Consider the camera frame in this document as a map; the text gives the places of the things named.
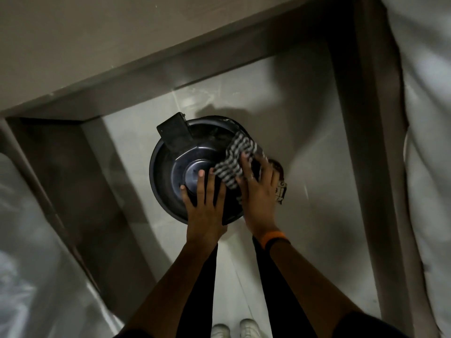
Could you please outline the person's left hand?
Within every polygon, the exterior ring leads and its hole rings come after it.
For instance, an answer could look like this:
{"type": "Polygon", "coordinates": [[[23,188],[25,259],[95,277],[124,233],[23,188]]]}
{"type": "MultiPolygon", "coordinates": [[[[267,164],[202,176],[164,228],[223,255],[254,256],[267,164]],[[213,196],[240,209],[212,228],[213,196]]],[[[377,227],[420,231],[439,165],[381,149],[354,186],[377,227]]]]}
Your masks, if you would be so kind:
{"type": "Polygon", "coordinates": [[[197,204],[192,211],[187,211],[187,243],[212,251],[219,241],[218,226],[222,224],[226,186],[221,182],[214,198],[207,198],[208,174],[205,170],[198,173],[197,204]]]}

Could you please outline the person's right hand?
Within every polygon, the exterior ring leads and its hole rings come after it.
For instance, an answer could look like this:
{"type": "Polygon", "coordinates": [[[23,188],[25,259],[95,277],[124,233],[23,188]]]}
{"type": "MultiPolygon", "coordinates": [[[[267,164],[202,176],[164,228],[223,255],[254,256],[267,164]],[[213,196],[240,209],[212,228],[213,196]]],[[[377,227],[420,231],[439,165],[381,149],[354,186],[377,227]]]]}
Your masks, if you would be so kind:
{"type": "Polygon", "coordinates": [[[240,155],[243,176],[236,181],[241,191],[241,203],[244,210],[245,223],[251,234],[262,243],[274,232],[278,232],[275,224],[275,193],[279,181],[279,172],[266,158],[256,155],[254,158],[261,166],[261,175],[257,180],[251,163],[245,153],[240,155]]]}

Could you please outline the black round waste bin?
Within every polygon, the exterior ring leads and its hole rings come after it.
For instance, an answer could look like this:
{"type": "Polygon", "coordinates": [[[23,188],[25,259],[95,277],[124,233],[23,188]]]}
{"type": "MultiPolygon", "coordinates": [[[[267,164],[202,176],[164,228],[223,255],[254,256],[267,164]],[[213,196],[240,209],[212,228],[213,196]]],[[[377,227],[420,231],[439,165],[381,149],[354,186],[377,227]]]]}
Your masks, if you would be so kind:
{"type": "MultiPolygon", "coordinates": [[[[236,132],[248,132],[238,122],[227,117],[211,115],[186,120],[185,115],[180,112],[156,128],[161,139],[150,160],[151,188],[155,198],[169,215],[187,223],[188,214],[180,186],[186,186],[192,204],[196,205],[199,171],[205,170],[208,173],[210,168],[214,169],[215,165],[224,159],[225,150],[236,132]]],[[[253,160],[251,169],[256,179],[259,179],[260,164],[253,160]]],[[[218,191],[221,182],[216,176],[215,191],[218,191]]],[[[238,220],[243,213],[242,206],[227,188],[223,225],[238,220]]]]}

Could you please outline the black white checkered cloth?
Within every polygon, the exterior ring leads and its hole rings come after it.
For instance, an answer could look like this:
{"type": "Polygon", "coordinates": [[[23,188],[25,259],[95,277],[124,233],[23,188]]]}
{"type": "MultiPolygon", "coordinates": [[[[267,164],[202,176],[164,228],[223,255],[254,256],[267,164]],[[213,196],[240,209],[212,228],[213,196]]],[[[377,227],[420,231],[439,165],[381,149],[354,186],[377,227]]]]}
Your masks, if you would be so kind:
{"type": "Polygon", "coordinates": [[[266,158],[260,145],[248,134],[238,131],[226,148],[224,159],[214,167],[214,174],[231,190],[239,205],[242,204],[242,193],[236,178],[244,175],[241,167],[242,153],[245,153],[250,163],[253,162],[256,154],[266,158]]]}

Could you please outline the person's right forearm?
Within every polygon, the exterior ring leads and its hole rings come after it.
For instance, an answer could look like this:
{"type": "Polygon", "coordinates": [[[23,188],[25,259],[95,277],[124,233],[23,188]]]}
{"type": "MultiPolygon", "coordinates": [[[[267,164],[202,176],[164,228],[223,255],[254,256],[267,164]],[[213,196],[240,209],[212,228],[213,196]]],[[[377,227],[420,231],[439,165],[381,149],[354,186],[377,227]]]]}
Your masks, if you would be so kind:
{"type": "Polygon", "coordinates": [[[318,338],[333,338],[340,324],[363,312],[292,245],[274,245],[269,253],[301,305],[318,338]]]}

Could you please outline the person's left forearm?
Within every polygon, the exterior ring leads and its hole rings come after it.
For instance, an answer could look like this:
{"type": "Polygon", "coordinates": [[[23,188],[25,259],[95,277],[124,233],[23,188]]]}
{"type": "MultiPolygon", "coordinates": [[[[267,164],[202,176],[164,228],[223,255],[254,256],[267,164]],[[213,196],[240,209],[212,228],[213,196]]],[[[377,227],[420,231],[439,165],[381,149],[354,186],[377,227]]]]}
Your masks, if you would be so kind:
{"type": "Polygon", "coordinates": [[[210,338],[216,245],[186,243],[119,334],[113,338],[210,338]]]}

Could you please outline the orange wristband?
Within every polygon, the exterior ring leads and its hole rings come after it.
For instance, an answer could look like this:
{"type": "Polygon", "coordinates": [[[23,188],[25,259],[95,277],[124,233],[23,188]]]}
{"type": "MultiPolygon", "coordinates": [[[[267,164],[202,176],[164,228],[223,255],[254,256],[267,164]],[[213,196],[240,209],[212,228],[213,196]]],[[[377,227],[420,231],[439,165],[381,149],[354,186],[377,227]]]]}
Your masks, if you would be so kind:
{"type": "Polygon", "coordinates": [[[284,241],[288,242],[290,244],[290,241],[286,237],[285,233],[282,231],[270,231],[265,233],[259,240],[258,243],[262,247],[263,250],[269,251],[271,247],[277,242],[277,241],[284,241]]]}

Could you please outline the black wristband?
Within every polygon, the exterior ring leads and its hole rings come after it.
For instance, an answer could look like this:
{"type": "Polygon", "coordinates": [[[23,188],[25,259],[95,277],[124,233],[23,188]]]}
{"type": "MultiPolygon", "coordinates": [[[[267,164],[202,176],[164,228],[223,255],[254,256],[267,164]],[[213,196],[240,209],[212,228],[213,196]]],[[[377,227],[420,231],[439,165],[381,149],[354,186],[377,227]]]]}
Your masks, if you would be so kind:
{"type": "Polygon", "coordinates": [[[282,237],[277,237],[277,238],[272,238],[270,239],[264,246],[264,250],[269,254],[272,247],[274,245],[280,245],[280,244],[288,244],[291,245],[290,241],[286,238],[282,238],[282,237]]]}

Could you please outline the brown white patterned fabric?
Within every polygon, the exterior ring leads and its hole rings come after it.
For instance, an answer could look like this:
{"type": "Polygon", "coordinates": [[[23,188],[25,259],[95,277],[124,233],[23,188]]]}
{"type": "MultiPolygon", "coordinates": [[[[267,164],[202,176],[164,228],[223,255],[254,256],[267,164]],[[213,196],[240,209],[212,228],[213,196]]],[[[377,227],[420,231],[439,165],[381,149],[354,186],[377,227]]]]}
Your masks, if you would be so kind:
{"type": "Polygon", "coordinates": [[[275,198],[278,204],[282,204],[287,190],[287,183],[285,182],[284,178],[284,169],[283,166],[280,164],[280,162],[278,162],[277,160],[269,159],[268,161],[272,165],[274,170],[279,173],[279,181],[276,188],[275,198]]]}

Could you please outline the black trousers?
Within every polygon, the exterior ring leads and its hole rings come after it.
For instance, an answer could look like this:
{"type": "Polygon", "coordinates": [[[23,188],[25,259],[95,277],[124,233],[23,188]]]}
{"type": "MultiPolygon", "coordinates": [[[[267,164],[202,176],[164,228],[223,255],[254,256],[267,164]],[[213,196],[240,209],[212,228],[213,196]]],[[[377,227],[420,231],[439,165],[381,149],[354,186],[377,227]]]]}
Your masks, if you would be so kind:
{"type": "MultiPolygon", "coordinates": [[[[252,238],[273,338],[318,338],[275,262],[252,238]]],[[[209,338],[217,267],[216,245],[183,308],[176,338],[209,338]]]]}

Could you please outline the white mattress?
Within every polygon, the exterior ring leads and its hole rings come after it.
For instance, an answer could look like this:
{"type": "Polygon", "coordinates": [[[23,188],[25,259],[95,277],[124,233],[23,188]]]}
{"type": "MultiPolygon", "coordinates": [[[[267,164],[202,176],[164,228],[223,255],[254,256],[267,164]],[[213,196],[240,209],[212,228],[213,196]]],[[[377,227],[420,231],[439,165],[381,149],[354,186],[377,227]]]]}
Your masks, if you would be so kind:
{"type": "Polygon", "coordinates": [[[122,327],[0,153],[0,338],[113,338],[122,327]]]}
{"type": "Polygon", "coordinates": [[[409,123],[409,214],[441,338],[451,338],[451,0],[381,0],[398,45],[409,123]]]}

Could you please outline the grey-brown wooden desk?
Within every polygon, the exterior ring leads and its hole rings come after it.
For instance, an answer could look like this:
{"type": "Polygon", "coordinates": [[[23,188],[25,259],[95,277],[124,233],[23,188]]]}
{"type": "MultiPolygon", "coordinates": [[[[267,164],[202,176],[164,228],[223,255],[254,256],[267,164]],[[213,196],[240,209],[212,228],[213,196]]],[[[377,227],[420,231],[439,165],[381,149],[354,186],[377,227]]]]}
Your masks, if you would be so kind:
{"type": "Polygon", "coordinates": [[[0,119],[86,121],[283,52],[342,0],[0,0],[0,119]]]}

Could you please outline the grey-brown wooden bed frame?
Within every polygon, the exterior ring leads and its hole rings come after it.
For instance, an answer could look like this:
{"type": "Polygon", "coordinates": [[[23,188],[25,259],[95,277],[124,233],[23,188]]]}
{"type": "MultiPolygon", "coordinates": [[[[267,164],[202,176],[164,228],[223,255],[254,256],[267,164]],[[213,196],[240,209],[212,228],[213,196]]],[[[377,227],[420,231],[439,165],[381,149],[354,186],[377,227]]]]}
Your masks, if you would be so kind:
{"type": "Polygon", "coordinates": [[[0,119],[0,152],[19,168],[107,308],[128,321],[167,256],[104,121],[0,119]]]}
{"type": "Polygon", "coordinates": [[[410,337],[440,338],[409,216],[408,121],[387,10],[381,0],[335,0],[325,21],[381,318],[410,337]]]}

